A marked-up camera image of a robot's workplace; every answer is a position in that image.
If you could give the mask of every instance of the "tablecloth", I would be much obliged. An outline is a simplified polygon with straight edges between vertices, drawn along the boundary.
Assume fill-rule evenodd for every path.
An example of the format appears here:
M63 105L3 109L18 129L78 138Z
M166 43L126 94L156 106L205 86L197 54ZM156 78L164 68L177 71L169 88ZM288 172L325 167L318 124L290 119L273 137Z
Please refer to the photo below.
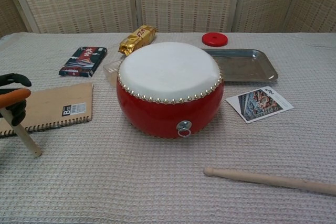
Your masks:
M202 35L157 33L153 43L208 48ZM121 57L128 34L3 38L0 74L26 75L32 91L87 81L94 88L91 122L31 134L41 157L16 136L0 138L0 222L336 223L336 197L203 174L210 166L336 184L336 34L226 35L224 48L264 52L278 81L226 83L216 118L177 140L130 125L105 78L103 65ZM90 79L58 76L80 46L104 46L108 54ZM295 108L246 124L225 101L266 85Z

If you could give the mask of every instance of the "metal tray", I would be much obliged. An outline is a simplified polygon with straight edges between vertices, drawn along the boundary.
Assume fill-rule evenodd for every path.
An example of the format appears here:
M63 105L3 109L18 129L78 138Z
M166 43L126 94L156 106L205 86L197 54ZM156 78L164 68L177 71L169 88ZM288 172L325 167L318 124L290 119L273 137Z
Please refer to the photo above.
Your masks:
M273 82L278 79L267 56L255 49L208 49L202 48L218 63L224 81Z

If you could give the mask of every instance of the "picture card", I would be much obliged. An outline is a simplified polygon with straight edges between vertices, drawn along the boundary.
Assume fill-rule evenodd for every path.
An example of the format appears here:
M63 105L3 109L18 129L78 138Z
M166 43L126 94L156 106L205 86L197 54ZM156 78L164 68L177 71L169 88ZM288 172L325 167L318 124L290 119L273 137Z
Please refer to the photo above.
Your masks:
M227 98L246 123L258 121L294 107L269 86Z

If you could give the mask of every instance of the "drum ring handle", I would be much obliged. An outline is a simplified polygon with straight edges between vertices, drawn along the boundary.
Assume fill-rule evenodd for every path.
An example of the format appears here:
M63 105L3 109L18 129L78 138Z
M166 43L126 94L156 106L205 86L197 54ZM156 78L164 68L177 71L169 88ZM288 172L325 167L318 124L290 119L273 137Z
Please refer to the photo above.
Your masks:
M176 126L178 135L181 136L181 137L190 136L191 135L191 130L190 130L191 126L192 126L192 123L188 120L183 120L183 121L179 122ZM182 135L181 132L183 132L183 131L188 131L188 134L187 135Z

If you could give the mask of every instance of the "white drumhead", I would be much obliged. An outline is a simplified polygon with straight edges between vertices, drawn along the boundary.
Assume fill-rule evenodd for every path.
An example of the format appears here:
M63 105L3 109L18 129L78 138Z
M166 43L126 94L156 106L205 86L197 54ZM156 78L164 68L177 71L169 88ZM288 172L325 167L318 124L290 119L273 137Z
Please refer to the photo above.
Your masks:
M219 84L220 75L217 63L208 53L179 42L142 47L127 56L119 69L121 84L129 92L166 103L210 93L211 87L215 89Z

